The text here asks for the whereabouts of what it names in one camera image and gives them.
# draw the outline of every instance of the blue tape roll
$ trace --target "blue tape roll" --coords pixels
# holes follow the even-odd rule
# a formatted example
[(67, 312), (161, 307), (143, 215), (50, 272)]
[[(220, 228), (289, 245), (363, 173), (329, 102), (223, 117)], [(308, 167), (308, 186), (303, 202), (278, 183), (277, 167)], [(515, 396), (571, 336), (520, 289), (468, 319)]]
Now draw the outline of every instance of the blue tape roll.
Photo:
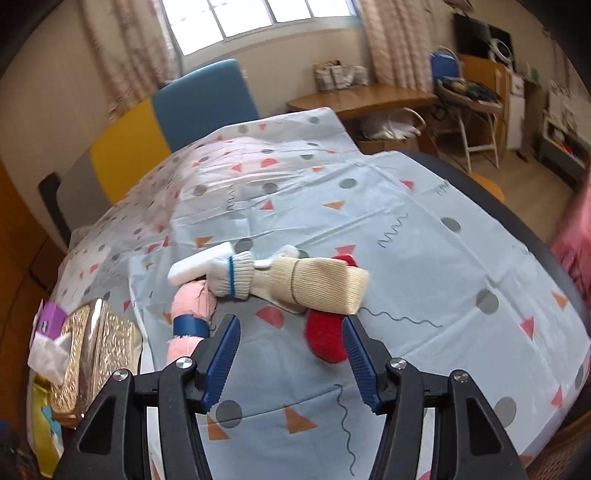
[(209, 325), (205, 320), (193, 315), (179, 315), (173, 320), (173, 336), (209, 338)]

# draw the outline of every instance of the wooden cabinet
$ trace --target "wooden cabinet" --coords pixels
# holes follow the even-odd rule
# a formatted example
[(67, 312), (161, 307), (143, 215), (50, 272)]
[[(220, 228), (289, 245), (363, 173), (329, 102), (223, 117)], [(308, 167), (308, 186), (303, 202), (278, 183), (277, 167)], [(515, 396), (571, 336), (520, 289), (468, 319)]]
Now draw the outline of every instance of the wooden cabinet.
[(64, 254), (20, 198), (0, 159), (0, 420), (25, 435), (27, 357), (33, 316)]

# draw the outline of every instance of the window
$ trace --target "window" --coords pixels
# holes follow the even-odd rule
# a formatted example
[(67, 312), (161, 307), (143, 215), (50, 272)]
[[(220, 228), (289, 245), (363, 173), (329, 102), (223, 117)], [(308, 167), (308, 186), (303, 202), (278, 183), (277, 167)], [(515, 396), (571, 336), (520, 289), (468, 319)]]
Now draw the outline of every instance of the window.
[(352, 0), (163, 0), (170, 27), (189, 55), (236, 35), (287, 22), (355, 15)]

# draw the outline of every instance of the white foam block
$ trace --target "white foam block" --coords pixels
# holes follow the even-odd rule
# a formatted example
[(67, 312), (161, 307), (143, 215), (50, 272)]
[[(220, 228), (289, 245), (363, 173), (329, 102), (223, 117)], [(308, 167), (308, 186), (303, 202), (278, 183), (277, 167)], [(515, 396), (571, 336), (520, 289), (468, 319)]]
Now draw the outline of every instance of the white foam block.
[(225, 242), (215, 247), (208, 248), (176, 262), (168, 272), (168, 283), (173, 287), (180, 287), (207, 273), (209, 262), (215, 258), (229, 258), (234, 254), (234, 248), (230, 242)]

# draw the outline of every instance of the blue rubber band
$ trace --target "blue rubber band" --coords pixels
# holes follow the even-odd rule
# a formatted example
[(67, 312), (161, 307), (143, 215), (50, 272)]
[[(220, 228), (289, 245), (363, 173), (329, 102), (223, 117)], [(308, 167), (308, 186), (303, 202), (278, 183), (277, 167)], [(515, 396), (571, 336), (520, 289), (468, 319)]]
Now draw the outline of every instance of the blue rubber band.
[(228, 258), (228, 266), (230, 269), (230, 296), (233, 297), (236, 289), (234, 288), (234, 260), (232, 257)]

